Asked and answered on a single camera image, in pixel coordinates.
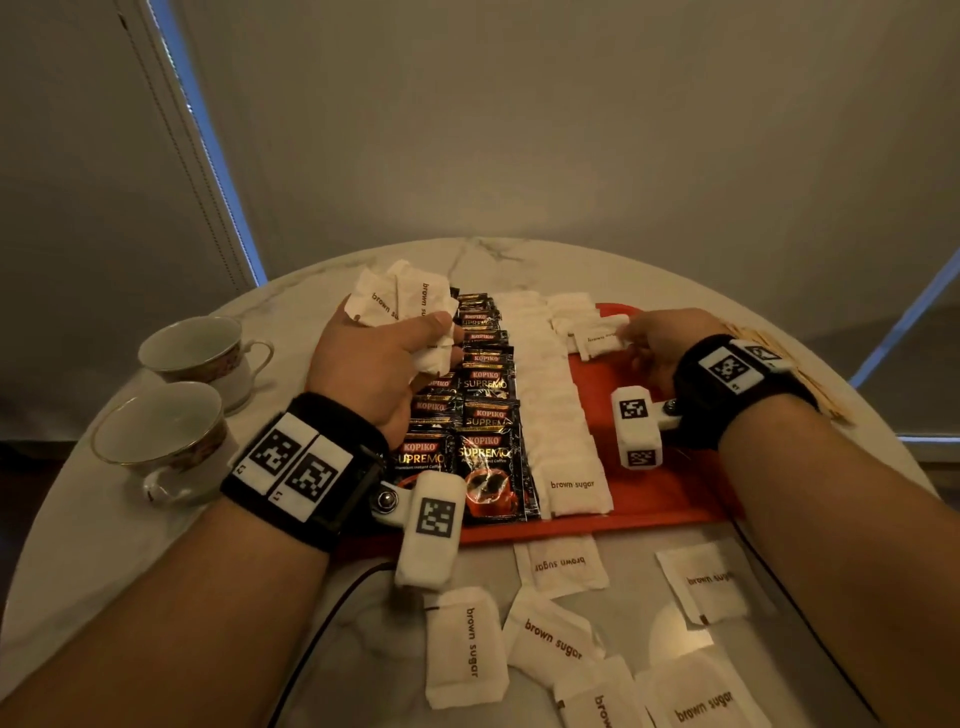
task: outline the cup handle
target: cup handle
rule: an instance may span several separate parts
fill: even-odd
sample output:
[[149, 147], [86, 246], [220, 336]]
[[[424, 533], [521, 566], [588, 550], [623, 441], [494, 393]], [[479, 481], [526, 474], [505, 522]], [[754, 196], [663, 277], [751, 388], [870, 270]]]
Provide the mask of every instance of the cup handle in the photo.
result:
[[262, 344], [267, 348], [267, 358], [263, 360], [263, 363], [260, 364], [260, 366], [255, 367], [253, 369], [253, 376], [257, 376], [258, 374], [260, 374], [260, 372], [263, 371], [263, 368], [270, 363], [270, 360], [274, 358], [274, 344], [273, 342], [270, 342], [270, 341], [253, 339], [252, 341], [248, 341], [246, 344], [243, 345], [243, 353], [244, 354], [250, 353], [250, 350], [253, 348], [254, 344]]
[[166, 508], [171, 505], [176, 505], [177, 503], [183, 503], [193, 497], [194, 493], [192, 490], [184, 489], [173, 496], [170, 494], [170, 491], [160, 485], [160, 477], [171, 470], [171, 468], [167, 467], [157, 468], [143, 479], [143, 497], [147, 499], [147, 502], [151, 505]]

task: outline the kopiko logo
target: kopiko logo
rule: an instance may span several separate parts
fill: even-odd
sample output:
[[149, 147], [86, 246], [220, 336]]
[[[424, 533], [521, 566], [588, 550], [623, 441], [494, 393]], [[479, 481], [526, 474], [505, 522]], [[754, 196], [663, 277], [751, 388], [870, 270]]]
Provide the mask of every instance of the kopiko logo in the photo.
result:
[[440, 443], [403, 443], [400, 452], [433, 452], [439, 446]]
[[493, 448], [499, 445], [502, 439], [499, 435], [490, 435], [485, 437], [471, 437], [470, 441], [478, 448]]

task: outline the marble table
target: marble table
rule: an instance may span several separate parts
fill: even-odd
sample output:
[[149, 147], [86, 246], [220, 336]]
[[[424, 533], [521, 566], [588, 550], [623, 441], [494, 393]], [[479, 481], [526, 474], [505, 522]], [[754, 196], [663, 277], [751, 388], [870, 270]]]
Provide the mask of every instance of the marble table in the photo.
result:
[[[737, 324], [770, 330], [805, 369], [849, 404], [856, 421], [849, 437], [932, 490], [903, 444], [840, 376], [752, 311], [635, 260], [535, 240], [446, 238], [386, 246], [305, 268], [225, 305], [220, 312], [238, 317], [245, 336], [276, 344], [276, 356], [258, 380], [252, 402], [229, 418], [238, 441], [251, 437], [300, 390], [316, 339], [359, 269], [385, 267], [400, 257], [446, 273], [464, 291], [583, 290], [596, 301], [640, 308], [700, 306]], [[157, 378], [141, 372], [104, 411], [157, 384]], [[0, 696], [49, 658], [196, 518], [196, 509], [162, 511], [146, 503], [125, 471], [93, 456], [88, 437], [89, 431], [51, 488], [17, 565], [0, 634]], [[775, 617], [687, 630], [654, 552], [730, 533], [727, 524], [717, 523], [599, 535], [610, 587], [559, 603], [590, 619], [609, 654], [622, 654], [634, 672], [716, 642], [774, 725], [876, 725], [768, 580], [764, 584], [780, 608]], [[342, 565], [330, 574], [315, 615], [318, 624], [370, 563]], [[505, 617], [519, 587], [513, 550], [466, 548], [454, 579], [457, 585], [485, 585]], [[515, 670], [501, 703], [431, 711], [423, 696], [420, 600], [393, 591], [390, 583], [389, 575], [377, 574], [350, 598], [302, 674], [287, 706], [286, 725], [561, 725], [547, 691]]]

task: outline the hand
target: hand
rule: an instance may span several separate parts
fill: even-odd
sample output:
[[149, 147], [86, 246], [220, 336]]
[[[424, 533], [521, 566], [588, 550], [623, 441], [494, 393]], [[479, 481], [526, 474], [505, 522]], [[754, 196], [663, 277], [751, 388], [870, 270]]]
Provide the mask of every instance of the hand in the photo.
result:
[[[410, 424], [414, 392], [434, 378], [418, 374], [410, 354], [437, 343], [453, 322], [448, 313], [439, 312], [369, 328], [350, 320], [344, 312], [345, 302], [340, 303], [317, 342], [306, 389], [353, 410], [383, 433], [390, 449], [397, 448]], [[460, 327], [455, 327], [453, 339], [457, 343], [464, 340]], [[454, 347], [450, 367], [463, 358], [463, 350]]]
[[644, 311], [616, 335], [631, 345], [634, 369], [665, 397], [674, 396], [673, 375], [686, 351], [715, 333], [730, 333], [720, 319], [700, 308]]

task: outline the gold rim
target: gold rim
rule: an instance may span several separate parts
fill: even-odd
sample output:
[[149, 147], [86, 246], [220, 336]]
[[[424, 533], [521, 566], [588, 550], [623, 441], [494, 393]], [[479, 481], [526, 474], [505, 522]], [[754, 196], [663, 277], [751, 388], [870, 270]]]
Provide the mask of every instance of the gold rim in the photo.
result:
[[[201, 382], [201, 381], [178, 381], [178, 382], [171, 382], [170, 384], [161, 384], [160, 386], [161, 386], [161, 387], [173, 387], [173, 386], [176, 386], [176, 385], [178, 385], [178, 384], [190, 384], [190, 385], [194, 385], [194, 384], [204, 384], [204, 383]], [[204, 384], [204, 387], [210, 387], [210, 385], [209, 385], [209, 384]], [[182, 453], [184, 453], [184, 452], [187, 452], [189, 449], [193, 448], [195, 445], [197, 445], [199, 442], [201, 442], [202, 439], [203, 439], [204, 437], [206, 437], [208, 434], [210, 434], [210, 433], [213, 431], [214, 427], [216, 427], [221, 421], [223, 421], [224, 424], [226, 423], [226, 417], [225, 417], [225, 415], [224, 415], [224, 398], [220, 396], [220, 393], [219, 393], [219, 392], [217, 392], [217, 398], [220, 400], [220, 410], [217, 412], [217, 418], [213, 421], [213, 425], [211, 425], [210, 427], [208, 427], [208, 428], [206, 429], [206, 431], [204, 432], [203, 435], [201, 435], [200, 437], [198, 437], [196, 440], [194, 440], [194, 441], [193, 441], [192, 443], [190, 443], [189, 445], [184, 445], [184, 446], [183, 446], [182, 448], [180, 448], [180, 449], [176, 449], [176, 450], [174, 450], [173, 452], [168, 452], [168, 453], [165, 454], [165, 455], [160, 455], [159, 457], [151, 458], [150, 460], [132, 460], [132, 461], [129, 461], [129, 462], [124, 462], [123, 460], [110, 460], [110, 459], [109, 459], [108, 457], [106, 457], [103, 453], [99, 452], [99, 451], [97, 450], [97, 448], [96, 448], [97, 435], [100, 433], [100, 428], [103, 427], [103, 426], [104, 426], [104, 423], [105, 423], [107, 420], [110, 419], [110, 415], [112, 415], [114, 412], [116, 412], [116, 411], [117, 411], [118, 409], [120, 409], [121, 407], [127, 406], [127, 405], [130, 404], [133, 400], [136, 400], [138, 397], [143, 397], [143, 394], [133, 395], [133, 396], [132, 396], [131, 398], [129, 398], [127, 401], [125, 401], [125, 402], [123, 402], [123, 403], [121, 403], [121, 404], [118, 404], [117, 406], [113, 407], [113, 409], [111, 409], [106, 415], [104, 415], [104, 418], [103, 418], [99, 423], [97, 423], [97, 426], [93, 428], [93, 432], [90, 433], [90, 450], [93, 452], [94, 455], [96, 455], [98, 458], [100, 458], [101, 460], [103, 460], [103, 461], [104, 461], [105, 463], [107, 463], [108, 465], [122, 465], [122, 466], [124, 466], [124, 467], [126, 467], [126, 468], [131, 468], [131, 467], [133, 467], [134, 465], [149, 465], [150, 463], [155, 463], [155, 462], [157, 462], [158, 460], [166, 460], [167, 458], [176, 457], [177, 455], [180, 455], [180, 454], [182, 454]]]
[[[189, 369], [196, 369], [197, 367], [202, 367], [204, 364], [209, 364], [211, 361], [216, 361], [217, 359], [219, 359], [219, 358], [220, 358], [221, 356], [223, 356], [224, 354], [229, 353], [229, 351], [230, 351], [231, 349], [233, 349], [233, 347], [238, 347], [238, 346], [240, 346], [240, 345], [243, 343], [243, 324], [240, 323], [240, 320], [239, 320], [239, 319], [236, 319], [236, 318], [234, 318], [234, 317], [232, 317], [232, 316], [193, 316], [193, 317], [191, 317], [191, 319], [229, 319], [229, 320], [232, 321], [234, 324], [236, 324], [238, 327], [240, 327], [240, 332], [239, 332], [239, 334], [237, 335], [237, 340], [234, 341], [232, 344], [230, 344], [226, 349], [222, 350], [222, 351], [219, 352], [219, 353], [213, 354], [212, 356], [210, 356], [208, 359], [205, 359], [204, 361], [197, 362], [196, 364], [191, 364], [189, 367], [175, 367], [174, 369], [155, 369], [154, 367], [148, 367], [148, 366], [147, 366], [146, 364], [144, 364], [142, 361], [140, 362], [140, 364], [142, 364], [144, 367], [146, 367], [147, 369], [149, 369], [151, 372], [157, 372], [158, 374], [161, 374], [161, 373], [163, 373], [163, 374], [172, 374], [172, 373], [174, 373], [174, 372], [186, 372], [186, 371], [189, 370]], [[158, 330], [158, 331], [154, 331], [152, 334], [150, 334], [150, 336], [148, 336], [148, 337], [144, 340], [143, 344], [146, 344], [148, 341], [150, 341], [152, 338], [154, 338], [154, 336], [156, 336], [157, 334], [159, 334], [159, 333], [167, 330], [168, 328], [173, 328], [173, 327], [179, 326], [179, 325], [182, 324], [184, 321], [190, 321], [191, 319], [183, 319], [182, 321], [176, 321], [175, 323], [170, 324], [169, 326], [165, 326], [165, 327], [161, 328], [161, 329]]]

